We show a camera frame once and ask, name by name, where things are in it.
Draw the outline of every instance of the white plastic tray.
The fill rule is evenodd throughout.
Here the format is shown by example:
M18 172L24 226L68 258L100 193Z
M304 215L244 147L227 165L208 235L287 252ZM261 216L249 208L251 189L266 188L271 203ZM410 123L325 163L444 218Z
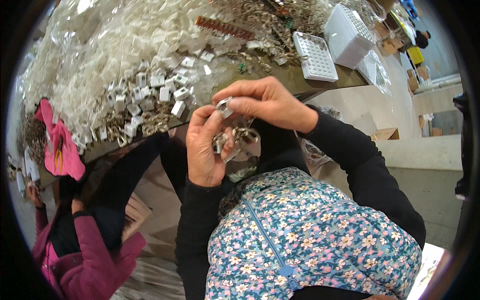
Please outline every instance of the white plastic tray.
M307 60L301 61L303 77L305 79L335 82L338 80L335 64L328 51L327 43L318 36L312 36L303 32L293 33L293 42L297 52Z

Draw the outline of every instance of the hand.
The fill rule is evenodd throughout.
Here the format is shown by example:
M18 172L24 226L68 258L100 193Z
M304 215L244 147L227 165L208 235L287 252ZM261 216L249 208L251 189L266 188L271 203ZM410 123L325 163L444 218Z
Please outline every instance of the hand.
M81 210L84 209L84 204L82 203L82 201L74 198L72 200L72 215L76 212L79 212Z
M225 163L233 150L232 129L225 129L228 140L221 155L213 152L212 141L222 127L222 115L211 105L203 106L193 112L187 131L188 178L198 186L213 187L222 182L225 176Z
M33 181L30 181L27 185L27 195L28 198L32 200L35 207L43 207L43 201L42 197L40 196L40 191L38 190L37 185Z
M228 108L245 116L262 119L274 126L309 133L317 125L318 113L298 101L273 76L260 80L239 80L212 97L216 105L235 97Z

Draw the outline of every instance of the pink jacket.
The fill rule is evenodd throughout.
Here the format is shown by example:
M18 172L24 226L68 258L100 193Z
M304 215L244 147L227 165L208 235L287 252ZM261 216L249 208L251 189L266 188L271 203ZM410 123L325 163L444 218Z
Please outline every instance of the pink jacket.
M145 245L140 232L127 239L119 251L108 252L92 216L75 218L75 230L82 252L62 256L52 266L53 289L64 299L107 300L128 279L135 259ZM41 268L51 231L45 210L36 210L36 241L32 249Z

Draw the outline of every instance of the yellow object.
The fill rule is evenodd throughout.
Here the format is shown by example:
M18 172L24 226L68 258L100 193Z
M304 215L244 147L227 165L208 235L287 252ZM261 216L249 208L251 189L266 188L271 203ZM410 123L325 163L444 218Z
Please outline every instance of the yellow object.
M57 159L60 157L60 170L59 173L61 173L61 167L63 167L63 154L61 153L60 150L57 150L55 153L55 170L57 169Z
M407 49L408 56L412 60L414 65L418 65L424 61L423 55L420 52L420 48L413 46Z

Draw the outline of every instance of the floral jacket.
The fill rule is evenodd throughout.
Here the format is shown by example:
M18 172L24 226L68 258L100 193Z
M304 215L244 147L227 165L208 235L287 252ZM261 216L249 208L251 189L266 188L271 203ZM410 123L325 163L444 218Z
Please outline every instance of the floral jacket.
M245 180L220 213L205 299L288 299L306 286L406 299L420 270L412 236L297 168Z

